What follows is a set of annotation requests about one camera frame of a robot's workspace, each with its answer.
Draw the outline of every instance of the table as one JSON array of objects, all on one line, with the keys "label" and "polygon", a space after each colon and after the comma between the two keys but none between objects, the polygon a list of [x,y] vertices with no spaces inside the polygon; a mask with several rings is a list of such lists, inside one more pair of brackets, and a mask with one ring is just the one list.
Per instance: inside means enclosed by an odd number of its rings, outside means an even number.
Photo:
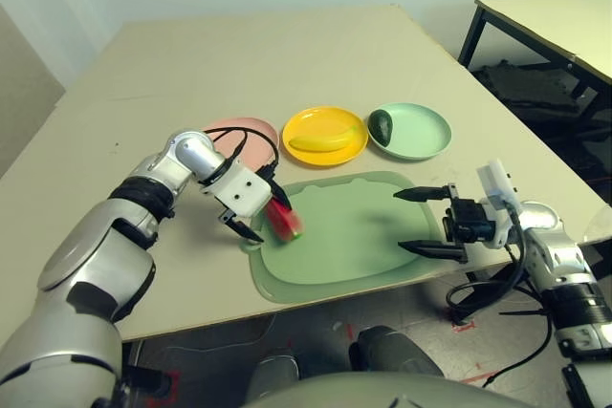
[{"label": "table", "polygon": [[[398,7],[127,24],[0,181],[0,342],[29,313],[35,281],[55,247],[172,132],[235,116],[266,118],[280,129],[297,111],[321,104],[366,117],[391,101],[442,114],[453,128],[448,150],[406,162],[369,146],[354,161],[327,169],[283,156],[278,181],[390,170],[423,185],[455,182],[462,196],[477,199],[483,191],[476,168],[500,158],[520,196],[554,207],[571,237],[611,236],[595,216],[612,209]],[[446,205],[431,207],[442,217]],[[162,222],[151,248],[156,279],[118,324],[125,339],[299,306],[257,292],[237,236],[216,221],[220,209],[190,186],[176,217]],[[466,266],[445,262],[412,282],[508,260],[503,250],[482,247],[470,258]]]},{"label": "table", "polygon": [[487,23],[575,76],[574,98],[598,95],[581,112],[582,126],[612,100],[612,0],[476,0],[458,61],[468,67]]}]

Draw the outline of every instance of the avocado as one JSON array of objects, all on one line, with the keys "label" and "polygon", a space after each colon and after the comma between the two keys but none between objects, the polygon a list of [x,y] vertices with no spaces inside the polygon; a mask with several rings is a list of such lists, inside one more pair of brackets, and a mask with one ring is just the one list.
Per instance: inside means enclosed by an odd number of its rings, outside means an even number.
[{"label": "avocado", "polygon": [[380,145],[386,147],[391,142],[391,132],[393,131],[393,120],[385,110],[375,110],[367,119],[367,128],[370,136]]}]

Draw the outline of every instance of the pink plate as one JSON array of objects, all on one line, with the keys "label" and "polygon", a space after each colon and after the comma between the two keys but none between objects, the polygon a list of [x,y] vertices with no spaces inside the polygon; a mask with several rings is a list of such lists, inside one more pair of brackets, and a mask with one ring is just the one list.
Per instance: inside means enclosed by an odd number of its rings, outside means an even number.
[{"label": "pink plate", "polygon": [[[239,126],[241,128],[251,128],[255,131],[259,131],[260,133],[266,135],[274,145],[278,146],[278,133],[276,130],[263,119],[260,118],[249,118],[249,117],[241,117],[241,118],[227,118],[222,119],[220,121],[215,121],[211,125],[204,128],[204,131],[207,129],[213,128],[225,128],[229,126]],[[213,133],[210,134],[211,139],[218,138],[222,133]],[[226,157],[231,155],[234,148],[240,143],[240,140],[244,135],[240,131],[235,131],[232,133],[228,133],[224,135],[222,138],[214,142],[214,146],[217,151]],[[247,138],[247,143],[242,150],[242,153],[238,158],[251,170],[256,171],[264,164],[268,164],[274,156],[274,151],[272,147],[261,137],[256,134],[249,133],[249,137]]]}]

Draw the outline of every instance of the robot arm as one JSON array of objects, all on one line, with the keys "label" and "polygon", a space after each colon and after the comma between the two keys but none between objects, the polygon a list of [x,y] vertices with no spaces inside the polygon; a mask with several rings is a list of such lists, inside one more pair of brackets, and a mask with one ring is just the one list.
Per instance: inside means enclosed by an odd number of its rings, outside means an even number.
[{"label": "robot arm", "polygon": [[517,228],[507,211],[512,209],[523,236],[524,268],[555,324],[561,353],[572,360],[563,369],[568,391],[577,406],[608,406],[612,402],[607,399],[612,380],[612,311],[582,252],[552,208],[519,201],[500,161],[480,168],[478,175],[487,195],[479,203],[460,199],[453,183],[396,193],[398,198],[416,202],[450,199],[443,219],[446,243],[406,241],[399,245],[426,257],[466,263],[465,244],[480,242],[500,248],[518,242]]},{"label": "robot arm", "polygon": [[224,224],[258,239],[234,217],[258,212],[271,186],[216,152],[205,134],[175,134],[83,217],[45,265],[31,316],[0,351],[0,406],[122,406],[114,323],[153,281],[146,250],[191,179],[226,207]]}]

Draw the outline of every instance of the pink and green object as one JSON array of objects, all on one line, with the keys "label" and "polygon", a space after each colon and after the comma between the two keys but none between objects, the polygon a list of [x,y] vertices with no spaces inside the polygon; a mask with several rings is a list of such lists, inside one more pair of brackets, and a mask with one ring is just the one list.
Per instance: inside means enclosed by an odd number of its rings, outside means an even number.
[{"label": "pink and green object", "polygon": [[295,211],[272,198],[266,205],[266,217],[276,237],[285,243],[302,235],[302,222]]}]

